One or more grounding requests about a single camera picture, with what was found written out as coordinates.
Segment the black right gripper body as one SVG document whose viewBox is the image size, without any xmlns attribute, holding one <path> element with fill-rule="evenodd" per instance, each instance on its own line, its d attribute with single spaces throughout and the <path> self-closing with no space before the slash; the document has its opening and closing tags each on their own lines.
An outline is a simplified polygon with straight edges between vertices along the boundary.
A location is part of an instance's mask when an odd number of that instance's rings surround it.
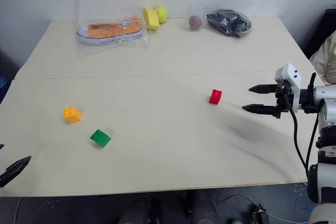
<svg viewBox="0 0 336 224">
<path fill-rule="evenodd" d="M 291 86 L 289 81 L 284 81 L 283 84 L 277 86 L 275 97 L 276 106 L 274 117 L 280 119 L 281 114 L 285 112 L 290 112 L 292 109 L 292 99 L 291 99 Z"/>
</svg>

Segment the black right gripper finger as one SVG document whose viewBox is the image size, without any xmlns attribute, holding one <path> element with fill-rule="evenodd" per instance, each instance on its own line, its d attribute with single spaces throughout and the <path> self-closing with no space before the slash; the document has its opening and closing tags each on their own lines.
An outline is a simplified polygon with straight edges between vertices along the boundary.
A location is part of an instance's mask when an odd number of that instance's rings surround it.
<svg viewBox="0 0 336 224">
<path fill-rule="evenodd" d="M 277 92 L 276 84 L 259 84 L 248 89 L 250 92 L 258 94 L 269 94 Z"/>
<path fill-rule="evenodd" d="M 242 109 L 250 113 L 263 115 L 273 115 L 275 112 L 274 106 L 267 106 L 263 104 L 249 104 L 242 106 Z"/>
</svg>

